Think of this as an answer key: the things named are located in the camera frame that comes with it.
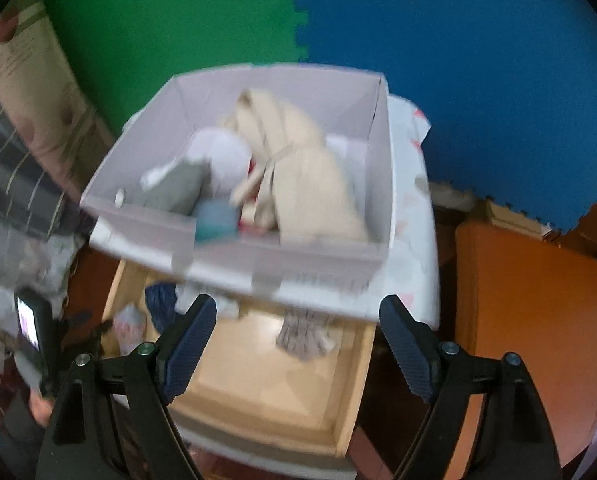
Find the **person's hand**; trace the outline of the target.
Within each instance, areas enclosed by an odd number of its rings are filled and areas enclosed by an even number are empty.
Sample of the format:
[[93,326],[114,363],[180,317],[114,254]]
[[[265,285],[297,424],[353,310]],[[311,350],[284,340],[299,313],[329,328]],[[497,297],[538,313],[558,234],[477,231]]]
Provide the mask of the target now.
[[32,390],[29,393],[28,407],[35,422],[42,428],[47,428],[52,416],[54,400],[45,398],[37,390]]

